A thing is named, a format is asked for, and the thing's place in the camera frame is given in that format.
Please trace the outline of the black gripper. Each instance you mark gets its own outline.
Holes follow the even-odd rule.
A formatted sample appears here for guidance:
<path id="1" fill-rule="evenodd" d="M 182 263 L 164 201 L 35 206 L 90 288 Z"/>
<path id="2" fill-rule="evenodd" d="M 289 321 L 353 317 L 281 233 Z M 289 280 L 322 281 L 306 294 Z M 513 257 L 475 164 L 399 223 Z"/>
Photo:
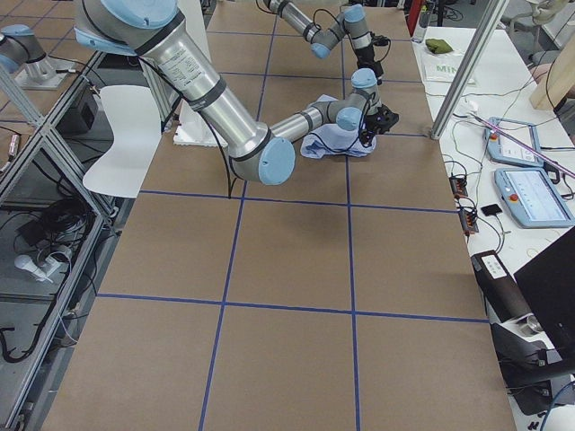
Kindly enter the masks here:
<path id="1" fill-rule="evenodd" d="M 366 115 L 359 142 L 363 147 L 371 147 L 375 135 L 383 135 L 399 121 L 399 114 L 382 105 L 372 114 Z"/>
<path id="2" fill-rule="evenodd" d="M 357 67 L 358 69 L 371 69 L 376 76 L 377 84 L 380 85 L 383 82 L 384 70 L 381 61 L 376 60 L 373 44 L 357 49 Z"/>

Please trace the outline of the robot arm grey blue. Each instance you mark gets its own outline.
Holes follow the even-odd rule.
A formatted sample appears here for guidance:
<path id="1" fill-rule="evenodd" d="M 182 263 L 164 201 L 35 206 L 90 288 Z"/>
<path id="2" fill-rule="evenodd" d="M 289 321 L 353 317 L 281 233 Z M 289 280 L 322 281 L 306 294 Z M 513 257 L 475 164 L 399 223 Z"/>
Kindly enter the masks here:
<path id="1" fill-rule="evenodd" d="M 148 58 L 188 105 L 227 144 L 227 164 L 238 177 L 266 185 L 286 181 L 295 167 L 294 141 L 325 124 L 355 132 L 363 146 L 386 133 L 399 116 L 380 99 L 383 68 L 375 59 L 376 35 L 360 4 L 345 9 L 324 30 L 291 1 L 268 1 L 270 13 L 284 19 L 327 57 L 349 38 L 358 69 L 343 100 L 316 101 L 270 127 L 255 120 L 186 30 L 184 13 L 174 1 L 77 1 L 75 36 L 94 50 Z"/>
<path id="2" fill-rule="evenodd" d="M 384 46 L 390 40 L 375 35 L 367 25 L 366 12 L 361 4 L 354 4 L 338 15 L 326 9 L 317 9 L 314 13 L 326 12 L 332 18 L 332 24 L 322 27 L 315 17 L 308 17 L 293 1 L 263 1 L 258 8 L 265 13 L 277 15 L 310 44 L 311 51 L 318 58 L 327 58 L 345 38 L 349 39 L 356 56 L 357 67 L 370 69 L 381 84 L 384 77 L 382 59 L 376 59 L 375 47 Z"/>

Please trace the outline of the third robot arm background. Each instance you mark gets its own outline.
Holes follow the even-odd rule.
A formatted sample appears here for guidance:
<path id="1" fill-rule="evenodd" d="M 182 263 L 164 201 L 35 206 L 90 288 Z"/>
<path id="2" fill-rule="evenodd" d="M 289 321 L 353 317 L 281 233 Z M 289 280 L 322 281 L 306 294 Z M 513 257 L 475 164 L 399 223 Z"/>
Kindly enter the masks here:
<path id="1" fill-rule="evenodd" d="M 65 60 L 50 57 L 24 24 L 1 29 L 1 66 L 9 74 L 17 73 L 15 82 L 28 90 L 56 90 L 70 67 Z"/>

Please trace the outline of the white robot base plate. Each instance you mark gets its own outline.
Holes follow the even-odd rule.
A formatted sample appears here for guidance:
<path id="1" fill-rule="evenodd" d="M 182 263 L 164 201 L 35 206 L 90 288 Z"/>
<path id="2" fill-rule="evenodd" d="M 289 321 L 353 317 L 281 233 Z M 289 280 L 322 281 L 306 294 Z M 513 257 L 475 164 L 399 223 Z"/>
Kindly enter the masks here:
<path id="1" fill-rule="evenodd" d="M 175 145 L 217 147 L 217 141 L 209 127 L 186 102 L 181 104 L 179 125 L 176 128 L 173 143 Z"/>

